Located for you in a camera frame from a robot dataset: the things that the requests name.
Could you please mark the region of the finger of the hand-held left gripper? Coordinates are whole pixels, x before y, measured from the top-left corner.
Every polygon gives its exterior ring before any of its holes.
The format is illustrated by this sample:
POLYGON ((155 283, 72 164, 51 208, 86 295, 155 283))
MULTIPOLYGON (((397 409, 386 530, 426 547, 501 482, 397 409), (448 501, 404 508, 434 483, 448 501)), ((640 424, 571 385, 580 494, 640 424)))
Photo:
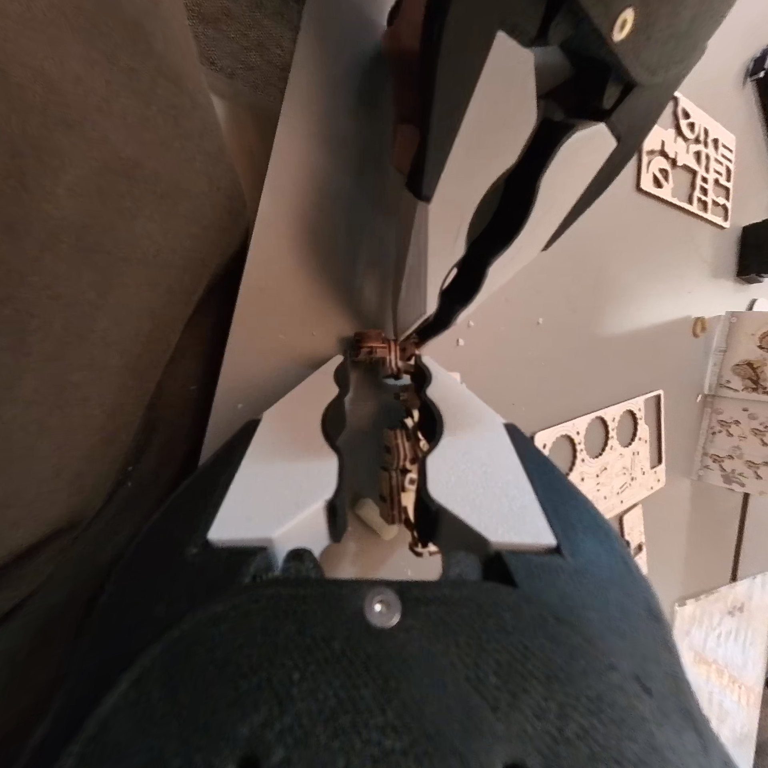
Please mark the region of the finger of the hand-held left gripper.
POLYGON ((414 330, 417 345, 448 331, 530 264, 607 158, 605 124, 544 119, 478 206, 436 308, 414 330))
POLYGON ((494 255, 469 245, 486 194, 514 166, 537 123, 534 54, 497 32, 432 199, 402 196, 396 220, 392 329, 422 343, 478 295, 494 255))

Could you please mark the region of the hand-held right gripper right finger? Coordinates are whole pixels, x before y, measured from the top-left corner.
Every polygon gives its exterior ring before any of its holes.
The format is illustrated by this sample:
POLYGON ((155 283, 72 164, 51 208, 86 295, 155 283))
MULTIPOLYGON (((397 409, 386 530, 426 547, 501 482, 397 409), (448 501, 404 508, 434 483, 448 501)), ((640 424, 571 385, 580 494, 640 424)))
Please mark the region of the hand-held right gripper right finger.
POLYGON ((437 417, 423 489, 440 554, 555 552, 557 539, 504 419, 429 356, 419 363, 425 404, 437 417))

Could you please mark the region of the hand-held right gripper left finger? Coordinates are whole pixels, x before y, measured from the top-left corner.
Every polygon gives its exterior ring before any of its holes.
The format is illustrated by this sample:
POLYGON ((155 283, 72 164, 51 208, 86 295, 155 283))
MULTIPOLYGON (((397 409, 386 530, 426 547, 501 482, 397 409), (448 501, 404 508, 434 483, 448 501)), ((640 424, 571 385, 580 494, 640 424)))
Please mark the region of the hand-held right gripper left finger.
POLYGON ((327 506, 339 482, 339 459, 322 416, 342 394, 336 355, 268 408, 207 532, 218 548, 266 548, 271 555, 331 543, 327 506))

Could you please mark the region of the wooden mechanical model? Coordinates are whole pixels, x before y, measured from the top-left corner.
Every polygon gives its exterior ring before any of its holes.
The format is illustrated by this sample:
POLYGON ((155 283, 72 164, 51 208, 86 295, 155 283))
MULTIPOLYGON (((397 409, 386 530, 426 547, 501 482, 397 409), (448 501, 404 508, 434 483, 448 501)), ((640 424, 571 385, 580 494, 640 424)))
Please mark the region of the wooden mechanical model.
POLYGON ((408 532, 408 550, 418 558, 440 554, 436 513, 426 492, 426 459, 438 441, 440 417, 427 397, 431 382, 415 337, 398 341, 381 330, 352 335, 350 361, 388 385, 397 421, 382 428, 378 497, 359 502, 356 513, 383 539, 408 532))

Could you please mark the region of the grey desk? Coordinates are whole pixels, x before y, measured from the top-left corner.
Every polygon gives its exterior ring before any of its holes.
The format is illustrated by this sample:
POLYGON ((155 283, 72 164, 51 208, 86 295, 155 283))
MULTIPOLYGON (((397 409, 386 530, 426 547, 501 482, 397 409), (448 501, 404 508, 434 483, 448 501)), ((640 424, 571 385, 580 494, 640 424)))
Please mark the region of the grey desk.
MULTIPOLYGON (((373 231, 389 138, 378 59, 384 2, 307 2, 266 172, 203 458, 336 354, 353 331, 342 271, 373 231)), ((766 2, 736 2, 679 91, 736 138, 723 230, 639 192, 638 162, 562 238, 428 348, 530 434, 661 389, 665 486, 642 504, 650 582, 665 609, 729 583, 742 495, 691 478, 716 318, 766 285, 734 280, 740 228, 766 218, 763 119, 744 71, 766 2)))

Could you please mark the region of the person's left hand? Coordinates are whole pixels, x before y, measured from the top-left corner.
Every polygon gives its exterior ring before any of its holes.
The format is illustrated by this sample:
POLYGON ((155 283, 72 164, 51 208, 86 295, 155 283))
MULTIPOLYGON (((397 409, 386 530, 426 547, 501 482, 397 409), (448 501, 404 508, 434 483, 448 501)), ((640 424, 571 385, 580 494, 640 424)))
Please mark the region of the person's left hand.
POLYGON ((421 135, 419 56, 426 4, 426 1, 395 2, 382 36, 395 115, 392 163, 403 176, 408 175, 421 135))

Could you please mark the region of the wooden sheet with long cutouts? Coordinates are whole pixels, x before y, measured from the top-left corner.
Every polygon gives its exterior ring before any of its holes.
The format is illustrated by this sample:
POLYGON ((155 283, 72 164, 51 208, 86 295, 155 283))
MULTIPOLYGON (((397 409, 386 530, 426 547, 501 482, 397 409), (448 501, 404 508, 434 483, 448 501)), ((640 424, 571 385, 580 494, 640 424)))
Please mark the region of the wooden sheet with long cutouts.
POLYGON ((676 92, 670 119, 655 125, 638 159, 638 189, 709 224, 732 223, 736 138, 676 92))

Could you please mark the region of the wooden sheet with round holes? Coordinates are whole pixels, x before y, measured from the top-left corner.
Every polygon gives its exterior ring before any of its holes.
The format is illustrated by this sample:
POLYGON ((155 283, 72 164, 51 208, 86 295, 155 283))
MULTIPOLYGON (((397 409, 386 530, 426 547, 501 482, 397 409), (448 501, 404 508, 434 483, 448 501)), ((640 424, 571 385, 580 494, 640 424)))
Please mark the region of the wooden sheet with round holes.
POLYGON ((606 518, 620 515, 666 482, 664 392, 661 389, 572 418, 533 434, 550 456, 566 443, 562 473, 606 518))

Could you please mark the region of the small narrow wooden sheet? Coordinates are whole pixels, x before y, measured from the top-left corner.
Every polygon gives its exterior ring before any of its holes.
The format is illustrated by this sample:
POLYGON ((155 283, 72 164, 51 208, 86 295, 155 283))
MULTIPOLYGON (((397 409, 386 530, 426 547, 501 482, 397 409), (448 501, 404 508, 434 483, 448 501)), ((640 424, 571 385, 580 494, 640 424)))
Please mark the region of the small narrow wooden sheet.
POLYGON ((642 504, 636 504, 618 516, 618 530, 638 569, 647 576, 648 548, 642 504))

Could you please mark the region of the long black device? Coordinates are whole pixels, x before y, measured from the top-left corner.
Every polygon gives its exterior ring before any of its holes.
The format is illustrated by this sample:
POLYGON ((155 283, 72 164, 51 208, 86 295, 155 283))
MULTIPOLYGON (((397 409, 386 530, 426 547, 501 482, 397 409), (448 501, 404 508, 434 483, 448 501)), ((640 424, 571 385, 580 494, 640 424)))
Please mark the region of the long black device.
POLYGON ((745 82, 751 83, 754 87, 763 118, 763 127, 767 130, 767 46, 752 57, 746 70, 745 82))

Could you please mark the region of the small black box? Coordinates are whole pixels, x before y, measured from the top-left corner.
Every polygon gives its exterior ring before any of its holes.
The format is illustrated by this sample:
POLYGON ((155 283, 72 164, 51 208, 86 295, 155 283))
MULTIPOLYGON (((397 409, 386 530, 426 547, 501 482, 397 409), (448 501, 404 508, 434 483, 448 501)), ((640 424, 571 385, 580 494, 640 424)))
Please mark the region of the small black box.
POLYGON ((768 221, 744 226, 741 231, 736 264, 736 279, 744 284, 758 284, 767 280, 767 227, 768 221))

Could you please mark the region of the open instruction booklet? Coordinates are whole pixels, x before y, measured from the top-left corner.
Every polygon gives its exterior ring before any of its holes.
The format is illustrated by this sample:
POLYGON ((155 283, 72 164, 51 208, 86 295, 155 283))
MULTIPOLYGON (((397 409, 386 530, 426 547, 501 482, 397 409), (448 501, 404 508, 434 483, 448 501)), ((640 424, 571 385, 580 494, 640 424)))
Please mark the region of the open instruction booklet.
POLYGON ((767 494, 767 312, 716 318, 692 478, 767 494))

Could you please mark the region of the person's brown clothing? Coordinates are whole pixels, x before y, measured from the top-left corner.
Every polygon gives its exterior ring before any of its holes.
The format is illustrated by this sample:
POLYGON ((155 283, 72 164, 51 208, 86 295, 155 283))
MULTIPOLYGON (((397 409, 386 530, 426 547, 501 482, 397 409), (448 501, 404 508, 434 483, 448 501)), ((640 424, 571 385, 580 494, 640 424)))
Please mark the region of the person's brown clothing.
POLYGON ((278 107, 304 2, 2 2, 2 618, 99 509, 246 230, 210 86, 278 107))

